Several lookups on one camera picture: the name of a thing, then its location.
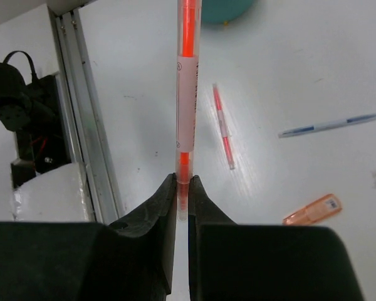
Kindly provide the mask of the orange pen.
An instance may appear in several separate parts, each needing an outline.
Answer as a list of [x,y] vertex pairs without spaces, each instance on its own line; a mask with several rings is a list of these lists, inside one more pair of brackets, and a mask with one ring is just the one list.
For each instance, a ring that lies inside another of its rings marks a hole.
[[193,177],[201,8],[201,1],[178,2],[175,149],[180,221],[187,220],[189,183]]
[[224,116],[221,97],[220,97],[220,94],[219,94],[218,87],[215,83],[212,84],[212,92],[213,92],[213,96],[214,96],[217,119],[218,119],[218,123],[219,123],[219,129],[220,129],[220,133],[221,133],[221,139],[222,139],[227,163],[228,163],[230,170],[233,170],[235,168],[235,163],[234,163],[234,159],[233,159],[233,155],[232,155],[231,143],[229,141],[229,133],[228,133],[228,130],[227,130],[226,119],[225,119],[225,116]]

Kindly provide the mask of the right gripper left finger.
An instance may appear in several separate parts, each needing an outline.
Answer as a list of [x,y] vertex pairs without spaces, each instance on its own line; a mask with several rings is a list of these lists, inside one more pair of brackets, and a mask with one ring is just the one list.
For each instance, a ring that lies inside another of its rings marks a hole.
[[176,176],[112,222],[0,222],[0,300],[165,300]]

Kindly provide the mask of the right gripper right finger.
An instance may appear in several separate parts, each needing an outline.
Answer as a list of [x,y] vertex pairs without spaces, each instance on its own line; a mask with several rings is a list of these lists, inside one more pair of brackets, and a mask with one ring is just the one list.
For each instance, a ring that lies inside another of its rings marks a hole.
[[237,224],[189,184],[191,300],[362,300],[345,245],[330,228]]

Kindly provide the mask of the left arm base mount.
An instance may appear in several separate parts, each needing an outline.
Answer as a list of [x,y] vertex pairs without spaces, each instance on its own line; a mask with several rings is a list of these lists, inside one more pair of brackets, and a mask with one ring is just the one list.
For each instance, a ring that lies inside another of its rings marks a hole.
[[9,64],[15,52],[0,62],[0,122],[16,138],[18,157],[11,163],[13,188],[71,162],[55,76],[39,78],[26,55],[31,83]]

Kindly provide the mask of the teal round organizer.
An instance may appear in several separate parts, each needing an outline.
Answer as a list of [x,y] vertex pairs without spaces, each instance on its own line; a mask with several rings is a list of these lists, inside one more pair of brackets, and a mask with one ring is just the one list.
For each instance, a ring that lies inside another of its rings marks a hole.
[[230,22],[244,14],[255,2],[255,0],[203,0],[201,20],[205,24]]

